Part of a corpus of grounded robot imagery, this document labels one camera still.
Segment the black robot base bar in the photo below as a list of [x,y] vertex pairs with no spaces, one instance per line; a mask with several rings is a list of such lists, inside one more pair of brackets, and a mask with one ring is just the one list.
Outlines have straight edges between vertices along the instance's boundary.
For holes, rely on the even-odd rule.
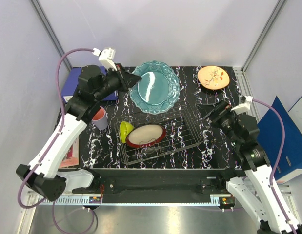
[[118,194],[123,191],[191,191],[199,194],[223,193],[225,183],[244,177],[241,169],[93,169],[95,184],[79,186],[73,193]]

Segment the white paper sheet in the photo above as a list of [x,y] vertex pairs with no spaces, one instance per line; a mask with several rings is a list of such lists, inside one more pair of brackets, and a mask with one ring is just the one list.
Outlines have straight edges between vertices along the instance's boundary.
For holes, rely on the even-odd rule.
[[289,109],[288,114],[290,116],[302,115],[302,96],[292,105]]

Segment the pink plastic cup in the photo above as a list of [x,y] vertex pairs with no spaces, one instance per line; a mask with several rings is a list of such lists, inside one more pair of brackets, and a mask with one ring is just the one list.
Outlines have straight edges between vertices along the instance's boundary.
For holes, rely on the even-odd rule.
[[99,111],[94,115],[94,117],[92,118],[93,121],[97,121],[100,120],[102,118],[104,118],[106,115],[106,111],[105,109],[101,106]]

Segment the teal scalloped plate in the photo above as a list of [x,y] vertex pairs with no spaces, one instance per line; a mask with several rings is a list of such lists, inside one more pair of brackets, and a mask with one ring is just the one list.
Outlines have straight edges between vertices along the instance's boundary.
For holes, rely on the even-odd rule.
[[131,88],[129,96],[142,112],[165,113],[179,100],[180,79],[166,63],[145,62],[137,66],[133,74],[141,80]]

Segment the lilac plastic cup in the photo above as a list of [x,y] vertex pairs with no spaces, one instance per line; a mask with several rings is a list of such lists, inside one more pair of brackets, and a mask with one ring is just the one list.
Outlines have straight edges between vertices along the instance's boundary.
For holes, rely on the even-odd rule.
[[107,114],[105,115],[104,118],[97,121],[92,120],[92,122],[99,130],[106,129],[108,127]]

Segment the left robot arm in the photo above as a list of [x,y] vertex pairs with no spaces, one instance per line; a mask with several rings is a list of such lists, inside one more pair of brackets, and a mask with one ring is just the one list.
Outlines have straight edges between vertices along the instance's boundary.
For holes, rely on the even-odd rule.
[[84,188],[95,193],[100,188],[100,175],[91,169],[79,169],[66,173],[59,166],[75,139],[91,123],[101,108],[101,101],[115,91],[126,92],[141,80],[121,64],[104,74],[100,67],[82,67],[73,97],[69,99],[64,115],[46,145],[28,164],[21,164],[16,174],[27,186],[53,202],[63,192]]

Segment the red illustrated book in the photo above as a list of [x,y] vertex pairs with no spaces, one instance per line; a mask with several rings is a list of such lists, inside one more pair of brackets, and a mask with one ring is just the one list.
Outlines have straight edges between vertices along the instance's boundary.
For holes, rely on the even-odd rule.
[[60,163],[59,168],[68,168],[79,165],[79,137],[75,139],[62,162]]

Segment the yellow-green bowl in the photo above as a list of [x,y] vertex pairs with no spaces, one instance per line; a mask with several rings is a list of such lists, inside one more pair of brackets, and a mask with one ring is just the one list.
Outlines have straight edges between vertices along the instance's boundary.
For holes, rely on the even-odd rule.
[[120,123],[120,129],[119,129],[119,134],[120,134],[120,139],[121,142],[124,144],[126,142],[126,137],[127,135],[134,129],[134,126],[127,122],[127,121],[122,121]]

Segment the cream floral plate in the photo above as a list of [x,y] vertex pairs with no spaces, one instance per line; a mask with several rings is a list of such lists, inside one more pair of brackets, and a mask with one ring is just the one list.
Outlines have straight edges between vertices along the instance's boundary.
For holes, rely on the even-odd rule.
[[218,66],[206,66],[201,68],[197,74],[200,84],[209,90],[225,88],[230,83],[228,73]]

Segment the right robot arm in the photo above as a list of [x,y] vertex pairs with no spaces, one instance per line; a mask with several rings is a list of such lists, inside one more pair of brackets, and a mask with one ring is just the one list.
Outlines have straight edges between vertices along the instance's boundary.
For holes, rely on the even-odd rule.
[[232,194],[257,225],[259,234],[302,234],[302,224],[287,206],[274,179],[274,169],[257,142],[259,128],[256,118],[246,114],[253,98],[243,97],[232,107],[222,100],[205,117],[233,143],[235,160],[255,189],[252,193],[242,176],[231,171],[216,181],[219,192]]

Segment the red rimmed white plate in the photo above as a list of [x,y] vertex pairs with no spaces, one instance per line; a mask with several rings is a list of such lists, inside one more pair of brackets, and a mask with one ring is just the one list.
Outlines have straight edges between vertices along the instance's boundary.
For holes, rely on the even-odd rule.
[[131,148],[148,148],[166,137],[166,129],[159,124],[146,124],[133,129],[126,137],[125,143]]

